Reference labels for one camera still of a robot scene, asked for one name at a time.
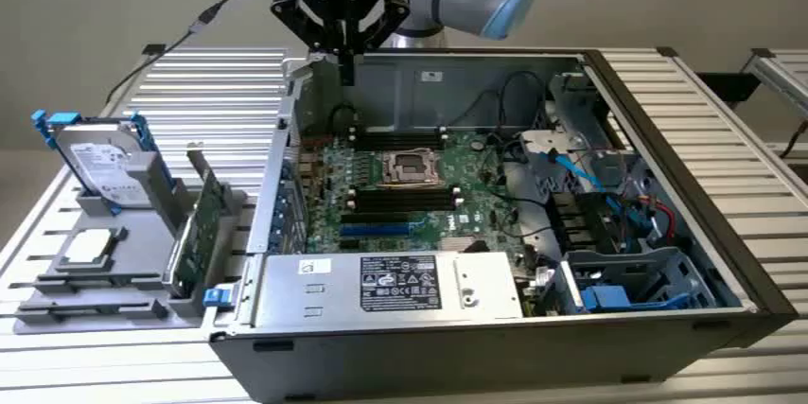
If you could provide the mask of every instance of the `open server case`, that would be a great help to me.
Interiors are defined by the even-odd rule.
[[[658,381],[795,317],[598,51],[289,75],[209,336],[254,400]]]

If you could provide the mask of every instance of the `white wall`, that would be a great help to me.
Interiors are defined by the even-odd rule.
[[[97,112],[142,45],[173,40],[213,1],[0,0],[0,148],[41,147],[26,120],[34,108]],[[269,3],[234,0],[194,44],[299,49]],[[806,26],[805,0],[537,0],[505,44],[663,44],[697,69],[733,70],[749,47],[808,47]],[[482,44],[459,34],[450,41]],[[787,121],[763,128],[790,129]]]

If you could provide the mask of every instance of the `black cable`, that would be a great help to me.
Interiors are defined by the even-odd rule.
[[[342,109],[349,110],[353,113],[353,119],[355,120],[357,111],[351,104],[339,103],[333,108],[330,108],[330,112],[327,113],[327,133],[334,133],[333,121],[337,116],[337,112]]]
[[[808,120],[803,120],[802,123],[798,124],[798,128],[795,129],[794,134],[791,134],[791,139],[787,141],[787,146],[785,147],[785,150],[782,150],[782,153],[779,153],[779,158],[785,159],[785,157],[789,155],[791,149],[794,148],[795,140],[805,133],[806,130]]]
[[[151,58],[146,59],[145,62],[142,62],[142,64],[139,66],[137,66],[137,68],[134,68],[130,73],[127,73],[123,78],[121,79],[121,81],[114,84],[114,87],[111,87],[111,90],[109,91],[107,95],[106,95],[106,103],[109,104],[109,102],[111,101],[111,97],[114,96],[114,92],[117,92],[117,89],[119,89],[123,84],[126,82],[129,82],[129,80],[143,70],[146,69],[149,66],[151,66],[151,64],[158,61],[162,56],[165,56],[165,54],[167,54],[169,52],[171,52],[182,43],[185,43],[185,40],[187,40],[187,38],[190,38],[191,35],[194,35],[195,33],[198,33],[202,28],[210,24],[213,22],[213,20],[215,19],[215,16],[218,15],[218,11],[222,9],[222,7],[225,6],[226,2],[229,2],[229,0],[219,0],[218,2],[215,2],[211,6],[209,6],[197,16],[195,21],[193,22],[193,24],[187,27],[187,31],[185,32],[185,34],[181,36],[181,38],[178,40],[174,41],[174,43],[167,46],[162,51],[159,51],[158,54],[155,54]]]
[[[519,70],[519,71],[513,71],[507,77],[505,78],[505,82],[502,83],[502,86],[499,87],[499,92],[498,92],[498,97],[499,97],[499,124],[497,125],[497,127],[501,128],[501,126],[506,123],[507,119],[505,116],[505,93],[507,91],[507,86],[510,85],[510,81],[518,77],[518,76],[527,76],[534,80],[535,83],[535,112],[534,112],[534,126],[537,126],[538,128],[541,128],[542,130],[549,128],[549,121],[546,119],[546,110],[543,108],[543,92],[546,91],[546,84],[543,83],[543,80],[538,77],[538,75],[535,73],[533,73],[531,71],[527,70]]]
[[[185,32],[185,34],[181,36],[181,38],[178,40],[174,41],[174,43],[167,46],[165,48],[165,50],[159,51],[159,53],[146,59],[146,61],[142,62],[142,64],[134,68],[133,70],[130,70],[130,73],[127,73],[123,78],[121,79],[121,81],[114,84],[114,87],[111,87],[111,90],[109,90],[109,93],[106,95],[106,104],[109,104],[109,102],[111,101],[111,97],[114,96],[114,92],[117,92],[117,89],[119,89],[123,84],[126,82],[129,82],[129,80],[143,70],[146,69],[149,66],[151,66],[151,63],[154,63],[165,54],[167,54],[169,52],[171,52],[182,43],[185,43],[185,40],[187,40],[187,38],[190,38],[190,35],[193,35],[193,33],[190,31]]]
[[[507,232],[505,230],[505,226],[502,226],[502,224],[498,224],[495,227],[498,228],[499,232],[510,238],[523,238],[523,237],[534,236],[535,234],[553,228],[553,226],[543,226],[543,227],[538,227],[534,231],[529,232],[527,234],[514,234],[513,232]]]
[[[505,144],[501,146],[501,147],[502,147],[502,150],[506,150],[506,149],[507,149],[507,147],[509,147],[511,144],[517,143],[517,142],[518,142],[518,139],[513,139],[513,140],[510,140],[509,142],[506,142],[506,143],[505,143]],[[479,165],[478,165],[478,168],[477,168],[477,178],[478,178],[478,179],[479,179],[479,181],[482,182],[482,187],[485,188],[485,191],[486,191],[486,192],[487,192],[487,193],[489,193],[491,196],[494,196],[495,198],[501,199],[501,200],[502,200],[502,201],[505,201],[505,202],[510,202],[510,203],[513,203],[513,202],[525,202],[525,203],[531,203],[531,204],[537,205],[539,208],[545,208],[545,204],[543,204],[543,203],[541,203],[541,202],[538,202],[538,201],[534,201],[533,199],[514,198],[513,196],[507,196],[507,195],[505,195],[505,194],[499,194],[499,193],[497,193],[495,191],[493,191],[493,189],[490,189],[490,188],[487,187],[487,182],[486,182],[486,181],[485,181],[485,179],[482,178],[482,169],[483,169],[483,167],[485,167],[485,164],[486,164],[487,158],[490,157],[490,153],[491,153],[491,151],[493,151],[493,150],[494,150],[494,148],[487,149],[487,151],[486,151],[486,153],[485,153],[485,155],[483,155],[483,157],[482,157],[482,161],[481,161],[481,163],[479,163]],[[549,229],[549,228],[550,228],[550,226],[545,226],[545,227],[542,227],[541,229],[538,229],[538,230],[535,230],[535,231],[530,232],[529,234],[525,234],[525,235],[521,235],[521,236],[519,236],[519,235],[517,235],[517,234],[513,234],[513,233],[510,233],[510,232],[505,231],[505,228],[503,228],[503,226],[501,225],[501,223],[497,223],[497,229],[499,230],[499,232],[502,232],[502,234],[505,234],[507,237],[513,237],[513,238],[523,238],[523,237],[533,236],[534,234],[537,234],[538,232],[541,232],[541,231],[543,231],[543,230],[546,230],[546,229]]]
[[[457,125],[457,122],[459,122],[465,116],[473,111],[473,109],[477,107],[477,104],[479,104],[479,101],[482,101],[485,95],[494,95],[498,99],[498,95],[495,93],[495,90],[491,89],[486,89],[482,92],[479,92],[479,94],[477,95],[477,97],[474,98],[473,103],[470,103],[467,105],[467,108],[465,108],[465,111],[462,114],[459,114],[457,117],[454,117],[454,120],[451,120],[450,122],[446,123],[446,126],[453,127],[454,125]]]
[[[465,111],[457,117],[454,117],[454,119],[450,122],[447,122],[446,125],[449,127],[455,125],[457,122],[459,122],[465,118],[465,116],[473,111],[473,109],[477,107],[477,105],[482,101],[485,95],[493,95],[495,97],[495,130],[499,131],[502,126],[507,122],[507,116],[505,113],[505,92],[510,85],[510,81],[513,80],[513,78],[515,78],[518,76],[529,76],[530,78],[533,78],[533,80],[535,82],[537,92],[535,92],[534,123],[537,123],[537,120],[541,117],[542,121],[541,121],[541,124],[537,126],[541,129],[550,128],[549,120],[546,118],[546,110],[543,109],[543,101],[545,101],[543,94],[546,91],[546,84],[545,84],[543,80],[538,77],[538,75],[527,70],[513,71],[505,77],[505,81],[503,81],[502,85],[499,86],[498,90],[485,89],[482,92],[479,92],[479,94],[474,98],[473,102],[467,105],[467,108],[465,108]]]

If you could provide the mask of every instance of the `cable connector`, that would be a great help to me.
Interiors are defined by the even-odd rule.
[[[655,216],[655,195],[651,194],[650,197],[647,198],[647,205],[645,206],[645,209],[647,210],[646,212],[646,217],[650,219]]]
[[[199,31],[205,28],[207,24],[213,22],[215,16],[218,16],[218,11],[222,9],[222,4],[213,4],[205,11],[199,13],[197,16],[197,20],[187,27],[187,31],[190,33],[199,33]]]
[[[546,161],[549,161],[550,163],[555,163],[558,160],[558,150],[555,148],[551,148],[550,151],[546,152]]]

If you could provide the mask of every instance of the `gray floor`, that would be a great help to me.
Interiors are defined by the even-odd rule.
[[[50,183],[61,161],[49,150],[0,150],[0,163],[0,245],[5,245]]]

